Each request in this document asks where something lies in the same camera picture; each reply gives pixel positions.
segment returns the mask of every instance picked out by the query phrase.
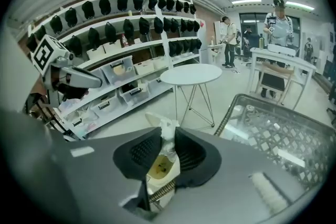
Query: white round table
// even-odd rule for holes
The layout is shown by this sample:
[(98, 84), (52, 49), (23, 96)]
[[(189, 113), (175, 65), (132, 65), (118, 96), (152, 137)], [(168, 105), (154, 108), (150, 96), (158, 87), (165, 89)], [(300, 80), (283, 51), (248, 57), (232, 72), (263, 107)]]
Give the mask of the white round table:
[[(211, 125), (211, 127), (215, 126), (213, 112), (211, 108), (211, 103), (210, 103), (210, 98), (208, 94), (208, 89), (206, 87), (206, 83), (218, 79), (221, 76), (221, 74), (222, 74), (222, 70), (219, 67), (213, 66), (213, 65), (207, 65), (204, 63), (195, 63), (195, 64), (190, 64), (190, 65), (174, 67), (161, 74), (160, 76), (161, 81), (175, 86), (174, 91), (175, 91), (176, 120), (177, 120), (176, 86), (193, 86), (189, 99), (187, 99), (187, 97), (185, 96), (183, 92), (182, 87), (180, 87), (183, 93), (183, 96), (187, 102), (187, 108), (184, 112), (181, 125), (189, 109), (195, 112), (203, 120), (208, 122)], [(204, 84), (207, 98), (204, 94), (204, 90), (201, 88), (201, 84)], [(202, 93), (204, 101), (209, 109), (212, 121), (207, 119), (205, 116), (201, 115), (198, 111), (194, 110), (191, 107), (197, 87), (200, 89)]]

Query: bottle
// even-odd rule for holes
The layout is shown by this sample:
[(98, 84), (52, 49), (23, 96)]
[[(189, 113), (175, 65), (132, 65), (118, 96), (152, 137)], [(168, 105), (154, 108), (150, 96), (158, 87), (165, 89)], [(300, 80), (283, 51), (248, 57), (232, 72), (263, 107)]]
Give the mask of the bottle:
[(265, 44), (265, 39), (263, 38), (263, 35), (260, 34), (260, 38), (259, 38), (259, 49), (263, 49), (263, 48), (264, 48), (264, 44)]
[(123, 43), (124, 47), (128, 47), (128, 41), (125, 38), (124, 34), (121, 35), (121, 40), (122, 40), (122, 43)]

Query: ceiling light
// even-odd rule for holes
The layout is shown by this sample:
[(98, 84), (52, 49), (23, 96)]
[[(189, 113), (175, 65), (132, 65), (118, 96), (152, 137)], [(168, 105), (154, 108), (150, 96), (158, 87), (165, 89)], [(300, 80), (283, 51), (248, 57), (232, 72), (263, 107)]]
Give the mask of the ceiling light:
[(238, 0), (232, 1), (232, 4), (240, 4), (240, 3), (251, 3), (251, 2), (261, 2), (261, 0)]
[(291, 5), (291, 6), (297, 6), (297, 7), (301, 7), (301, 8), (306, 8), (308, 10), (313, 10), (314, 8), (312, 7), (309, 7), (307, 5), (304, 5), (304, 4), (300, 4), (300, 3), (295, 3), (295, 2), (290, 2), (290, 1), (287, 1), (286, 2), (286, 5)]

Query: white floor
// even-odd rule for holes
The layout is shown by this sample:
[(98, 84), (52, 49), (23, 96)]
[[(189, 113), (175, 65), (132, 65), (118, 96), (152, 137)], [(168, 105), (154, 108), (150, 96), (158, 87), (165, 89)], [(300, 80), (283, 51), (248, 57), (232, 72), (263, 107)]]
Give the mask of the white floor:
[[(232, 72), (231, 70), (223, 70), (221, 77), (213, 82), (207, 84), (211, 105), (213, 109), (215, 127), (208, 127), (203, 129), (203, 132), (213, 134), (221, 120), (223, 119), (226, 111), (231, 104), (234, 96), (238, 93), (245, 93), (247, 82), (249, 78), (249, 68), (243, 65), (236, 59), (236, 69), (240, 73)], [(254, 87), (257, 85), (257, 73), (255, 74)], [(192, 87), (184, 87), (184, 91), (189, 96)], [(290, 91), (287, 93), (284, 105), (292, 109), (301, 91), (301, 87), (297, 84), (293, 84)], [(323, 89), (312, 79), (311, 83), (302, 96), (295, 111), (304, 114), (312, 119), (322, 122), (328, 126), (331, 126), (331, 119), (326, 112), (327, 107), (331, 106), (328, 101), (327, 94)], [(183, 113), (186, 108), (186, 101), (180, 90), (177, 92), (177, 107), (178, 107), (178, 119), (181, 121)], [(199, 90), (195, 93), (193, 101), (193, 108), (200, 111), (203, 115), (210, 119), (207, 106), (203, 100), (202, 94)], [(120, 117), (113, 122), (103, 126), (102, 128), (92, 132), (90, 138), (101, 138), (107, 136), (120, 135), (127, 132), (133, 132), (146, 127), (150, 127), (144, 114), (150, 111), (158, 113), (170, 119), (175, 119), (175, 99), (174, 93), (168, 91), (159, 97), (149, 101), (148, 103), (138, 107), (137, 109), (127, 113), (123, 117)], [(182, 127), (191, 129), (200, 129), (209, 126), (204, 120), (197, 116), (194, 112), (188, 111), (183, 122)]]

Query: cap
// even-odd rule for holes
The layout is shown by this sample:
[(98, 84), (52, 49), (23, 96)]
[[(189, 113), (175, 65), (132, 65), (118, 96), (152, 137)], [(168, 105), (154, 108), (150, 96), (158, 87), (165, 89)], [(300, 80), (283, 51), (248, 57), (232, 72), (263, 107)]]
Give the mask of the cap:
[(172, 24), (172, 26), (170, 27), (170, 30), (171, 30), (171, 32), (173, 32), (173, 33), (175, 33), (176, 32), (176, 30), (179, 28), (178, 26), (178, 21), (177, 20), (175, 20), (174, 18), (172, 18), (172, 20), (171, 20), (171, 24)]
[(184, 39), (183, 40), (183, 50), (187, 52), (190, 48), (190, 40)]
[(182, 41), (176, 41), (176, 55), (180, 55), (183, 50), (183, 43)]
[(41, 25), (41, 27), (35, 32), (35, 36), (37, 40), (41, 41), (46, 34), (46, 28), (44, 25)]
[(199, 50), (202, 46), (202, 42), (199, 39), (196, 39), (196, 48)]
[(181, 12), (182, 11), (182, 8), (183, 8), (183, 4), (179, 1), (179, 0), (176, 0), (176, 11), (177, 12)]
[(94, 9), (93, 9), (93, 4), (90, 1), (86, 1), (82, 5), (82, 10), (84, 12), (84, 17), (88, 20), (94, 17)]
[(131, 23), (130, 20), (125, 19), (123, 29), (124, 29), (124, 33), (125, 33), (125, 38), (126, 39), (133, 39), (134, 27), (133, 27), (133, 24)]
[(187, 22), (187, 30), (190, 32), (192, 30), (194, 30), (194, 22), (192, 20), (189, 20)]
[(102, 15), (108, 15), (111, 12), (111, 4), (109, 0), (100, 0), (99, 7)]
[(167, 9), (172, 10), (175, 5), (175, 2), (173, 0), (167, 0)]
[(189, 12), (189, 3), (188, 2), (184, 2), (184, 5), (183, 5), (183, 11), (185, 13), (188, 13)]
[(168, 32), (171, 27), (172, 27), (172, 22), (168, 20), (167, 18), (163, 18), (163, 30)]
[(154, 19), (154, 31), (157, 34), (161, 34), (163, 32), (163, 22), (157, 17)]
[(195, 8), (195, 6), (194, 6), (194, 4), (191, 4), (191, 5), (190, 5), (190, 13), (191, 13), (192, 15), (194, 15), (195, 12), (196, 12), (196, 8)]
[(169, 41), (169, 56), (173, 57), (176, 53), (176, 44), (172, 41)]
[(147, 35), (149, 33), (149, 22), (142, 17), (140, 17), (139, 20), (139, 31), (141, 35)]
[(117, 41), (117, 31), (109, 22), (105, 24), (105, 36), (109, 43), (115, 43)]
[(166, 6), (166, 0), (159, 0), (157, 6), (159, 7), (159, 9), (163, 9)]
[(127, 1), (128, 0), (117, 0), (117, 8), (120, 11), (125, 11), (127, 9)]
[(133, 0), (133, 3), (134, 3), (134, 9), (136, 10), (142, 9), (143, 0)]
[(69, 27), (73, 27), (77, 24), (77, 14), (74, 8), (69, 8), (65, 12), (65, 20), (67, 21)]
[(58, 33), (62, 32), (62, 30), (63, 30), (63, 25), (62, 25), (61, 18), (58, 17), (57, 15), (55, 15), (51, 19), (50, 26), (51, 26), (51, 28), (52, 28), (52, 30), (54, 31), (55, 34), (58, 34)]
[(76, 36), (72, 36), (68, 48), (71, 52), (75, 54), (76, 57), (79, 57), (82, 55), (82, 45), (80, 43), (80, 39)]
[(199, 26), (200, 26), (199, 23), (195, 20), (194, 21), (194, 31), (195, 32), (197, 32), (199, 30), (199, 28), (200, 28)]
[(158, 0), (149, 0), (148, 8), (151, 9), (151, 10), (154, 10), (157, 2), (158, 2)]
[(100, 46), (99, 33), (97, 30), (95, 30), (92, 27), (89, 29), (88, 38), (89, 38), (89, 43), (93, 49), (97, 49)]
[(185, 32), (187, 30), (187, 23), (184, 19), (181, 19), (181, 32)]

